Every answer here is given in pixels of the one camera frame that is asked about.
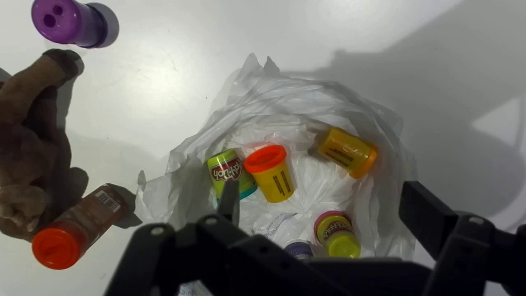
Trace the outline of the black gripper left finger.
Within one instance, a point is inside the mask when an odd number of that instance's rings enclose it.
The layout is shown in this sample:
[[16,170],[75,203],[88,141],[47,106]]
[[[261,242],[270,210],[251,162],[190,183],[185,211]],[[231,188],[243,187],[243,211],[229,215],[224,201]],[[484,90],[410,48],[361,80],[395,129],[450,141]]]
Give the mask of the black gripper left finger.
[[220,218],[226,219],[233,226],[238,224],[239,219],[239,200],[238,200],[238,183],[226,182],[218,201],[216,213]]

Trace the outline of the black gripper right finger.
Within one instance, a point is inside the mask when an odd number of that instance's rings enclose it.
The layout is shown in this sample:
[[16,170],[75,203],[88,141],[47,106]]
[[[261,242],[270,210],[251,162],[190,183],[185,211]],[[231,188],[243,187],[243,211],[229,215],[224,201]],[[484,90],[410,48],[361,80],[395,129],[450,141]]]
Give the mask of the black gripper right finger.
[[460,223],[460,215],[443,205],[418,182],[405,182],[400,192],[399,219],[423,247],[436,259]]

